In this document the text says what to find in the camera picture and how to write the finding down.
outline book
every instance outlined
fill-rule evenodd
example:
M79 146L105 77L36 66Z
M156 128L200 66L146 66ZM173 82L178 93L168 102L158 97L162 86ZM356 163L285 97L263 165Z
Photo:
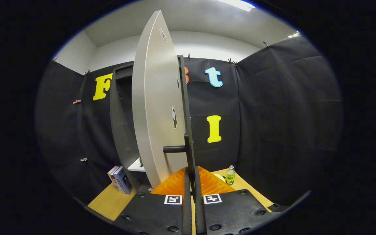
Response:
M126 176L126 172L124 171L123 166L120 166L114 173L114 178L117 180L121 189L124 191L125 194L131 194L133 190L133 186L130 183L130 180Z
M117 182L117 180L114 178L113 176L113 173L118 170L118 166L115 166L113 167L107 174L108 176L110 177L111 181L114 183L114 185L116 186L116 188L118 189L118 191L120 191L121 193L124 193L124 191L121 189L119 183Z

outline white door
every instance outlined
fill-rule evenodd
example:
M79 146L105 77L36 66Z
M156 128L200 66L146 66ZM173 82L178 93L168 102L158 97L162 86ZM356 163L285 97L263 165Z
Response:
M140 157L153 188L182 167L186 153L163 153L185 145L179 63L160 10L147 22L134 58L132 103Z

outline ceiling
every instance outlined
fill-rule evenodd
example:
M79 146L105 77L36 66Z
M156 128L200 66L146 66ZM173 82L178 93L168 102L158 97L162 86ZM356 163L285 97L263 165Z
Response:
M262 41L270 45L296 31L258 8L246 12L215 0L140 0L92 23L85 33L97 47L140 35L156 10L162 11L169 31L212 33L258 48L265 46Z

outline white wall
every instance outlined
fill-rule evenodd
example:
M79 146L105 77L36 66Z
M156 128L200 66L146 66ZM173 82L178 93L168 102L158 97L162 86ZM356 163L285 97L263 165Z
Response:
M191 58L210 58L239 62L260 48L235 39L199 32L171 31L170 36L177 55ZM88 69L95 71L107 66L134 61L140 35L100 46L93 53Z
M77 72L84 74L88 68L97 47L84 31L73 37L63 48L54 56L56 62Z

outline ceiling light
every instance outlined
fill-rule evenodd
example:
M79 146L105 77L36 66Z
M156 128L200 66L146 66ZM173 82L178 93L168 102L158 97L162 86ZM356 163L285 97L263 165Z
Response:
M245 10L247 12L255 8L255 6L252 6L251 4L244 2L244 1L240 1L240 0L217 0L217 1L230 4L234 7Z

